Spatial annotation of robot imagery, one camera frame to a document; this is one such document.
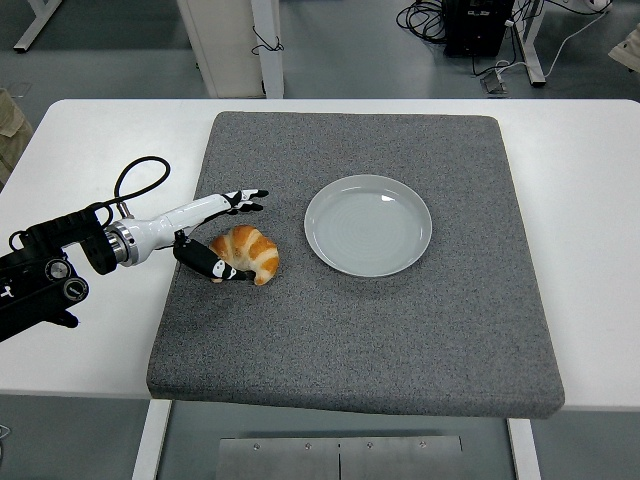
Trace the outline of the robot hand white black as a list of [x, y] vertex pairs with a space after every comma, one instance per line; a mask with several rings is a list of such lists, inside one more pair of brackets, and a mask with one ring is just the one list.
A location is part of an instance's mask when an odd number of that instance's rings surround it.
[[257, 230], [236, 227], [211, 247], [190, 239], [189, 234], [221, 214], [260, 211], [254, 199], [267, 195], [259, 189], [212, 194], [152, 220], [123, 218], [107, 227], [106, 233], [116, 262], [124, 266], [138, 265], [153, 251], [171, 248], [180, 263], [211, 280], [252, 279], [263, 285], [274, 277], [279, 259], [273, 242]]

